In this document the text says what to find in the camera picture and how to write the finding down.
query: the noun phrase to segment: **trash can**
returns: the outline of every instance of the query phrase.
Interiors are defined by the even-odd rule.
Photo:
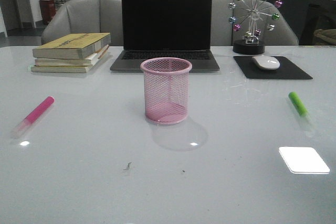
[[[43,24],[48,25],[56,14],[55,2],[54,0],[40,0],[39,2]]]

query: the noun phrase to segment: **laptop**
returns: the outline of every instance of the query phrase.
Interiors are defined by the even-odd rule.
[[[219,70],[210,51],[212,0],[122,0],[124,47],[112,71],[140,72],[155,57],[189,60],[192,72]]]

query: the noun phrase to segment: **chair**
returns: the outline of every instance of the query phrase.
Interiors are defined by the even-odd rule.
[[[250,3],[251,0],[244,0],[245,3]],[[236,8],[230,10],[228,4],[235,2]],[[266,46],[297,46],[299,45],[298,37],[289,27],[279,10],[275,8],[271,3],[264,2],[262,6],[269,7],[263,10],[264,13],[279,14],[278,20],[272,20],[269,16],[262,15],[262,19],[258,20],[258,28],[262,31],[260,40],[262,40]],[[232,24],[228,22],[229,17],[240,17],[246,14],[245,11],[238,7],[246,8],[242,1],[234,0],[213,0],[212,1],[212,23],[211,23],[211,45],[212,46],[231,46],[233,41],[242,39],[244,33],[248,30],[248,21],[242,23],[242,27],[239,31],[232,30]],[[267,24],[271,23],[275,25],[274,30],[267,30]]]
[[[41,36],[42,44],[70,33],[111,33],[111,46],[123,45],[121,0],[70,0]]]

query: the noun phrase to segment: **decorative ferris wheel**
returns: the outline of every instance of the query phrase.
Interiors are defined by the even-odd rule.
[[[238,7],[236,1],[242,2]],[[273,22],[276,22],[280,15],[278,13],[267,13],[266,10],[271,7],[280,8],[283,4],[281,0],[276,0],[272,5],[265,5],[268,0],[235,0],[228,4],[228,8],[233,10],[239,8],[243,11],[243,15],[240,17],[229,17],[228,21],[233,25],[233,31],[240,31],[242,24],[248,22],[247,31],[245,31],[241,40],[234,42],[234,52],[248,55],[262,54],[264,49],[264,43],[259,39],[263,32],[258,27],[258,22],[266,22],[268,17],[271,17],[272,23],[266,25],[266,29],[272,31],[275,28]]]

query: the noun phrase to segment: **pink pen holder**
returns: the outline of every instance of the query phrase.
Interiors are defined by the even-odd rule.
[[[188,75],[192,64],[180,58],[154,58],[141,64],[145,115],[156,124],[182,122],[188,116]]]

